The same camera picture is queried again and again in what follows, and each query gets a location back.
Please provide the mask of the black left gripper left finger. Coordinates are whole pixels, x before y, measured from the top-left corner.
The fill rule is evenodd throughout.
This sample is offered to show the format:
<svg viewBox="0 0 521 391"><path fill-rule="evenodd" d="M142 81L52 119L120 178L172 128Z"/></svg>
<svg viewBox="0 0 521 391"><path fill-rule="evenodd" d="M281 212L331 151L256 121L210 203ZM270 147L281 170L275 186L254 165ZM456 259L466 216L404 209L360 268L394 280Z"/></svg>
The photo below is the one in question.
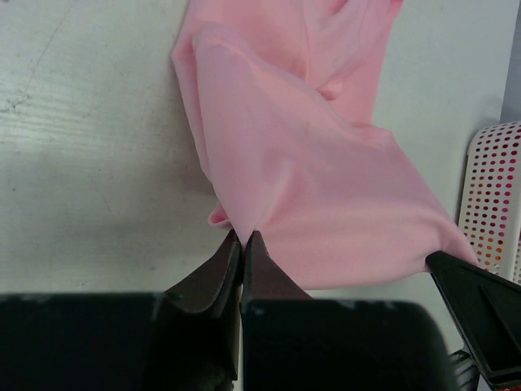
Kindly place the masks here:
<svg viewBox="0 0 521 391"><path fill-rule="evenodd" d="M2 389L232 389L240 261L230 232L164 292L2 294Z"/></svg>

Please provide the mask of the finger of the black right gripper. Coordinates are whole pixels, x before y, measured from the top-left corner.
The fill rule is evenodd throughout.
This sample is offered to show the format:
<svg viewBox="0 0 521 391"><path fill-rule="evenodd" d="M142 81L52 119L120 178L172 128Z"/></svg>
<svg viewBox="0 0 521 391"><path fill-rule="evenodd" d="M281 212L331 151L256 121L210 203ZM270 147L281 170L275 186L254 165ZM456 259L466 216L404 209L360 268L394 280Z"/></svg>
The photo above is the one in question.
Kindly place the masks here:
<svg viewBox="0 0 521 391"><path fill-rule="evenodd" d="M443 252L426 263L486 383L519 385L520 286Z"/></svg>

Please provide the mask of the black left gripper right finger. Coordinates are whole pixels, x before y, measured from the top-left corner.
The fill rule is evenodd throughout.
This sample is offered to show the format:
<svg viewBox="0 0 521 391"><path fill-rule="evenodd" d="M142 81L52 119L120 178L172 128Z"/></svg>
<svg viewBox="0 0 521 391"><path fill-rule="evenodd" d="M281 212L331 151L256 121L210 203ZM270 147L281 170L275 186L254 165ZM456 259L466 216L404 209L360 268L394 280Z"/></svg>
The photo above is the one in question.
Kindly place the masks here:
<svg viewBox="0 0 521 391"><path fill-rule="evenodd" d="M246 390L454 390L436 323L406 301L314 299L271 259L260 232L243 255Z"/></svg>

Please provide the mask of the pink t-shirt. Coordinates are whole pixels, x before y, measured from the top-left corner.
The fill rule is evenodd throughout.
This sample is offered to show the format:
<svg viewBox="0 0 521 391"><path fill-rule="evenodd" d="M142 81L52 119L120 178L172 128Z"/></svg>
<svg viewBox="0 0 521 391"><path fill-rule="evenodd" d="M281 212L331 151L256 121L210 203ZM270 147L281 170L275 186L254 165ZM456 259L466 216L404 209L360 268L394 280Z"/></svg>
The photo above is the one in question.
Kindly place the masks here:
<svg viewBox="0 0 521 391"><path fill-rule="evenodd" d="M213 226L259 231L302 288L384 283L443 251L476 263L396 142L373 126L399 1L192 1L172 58Z"/></svg>

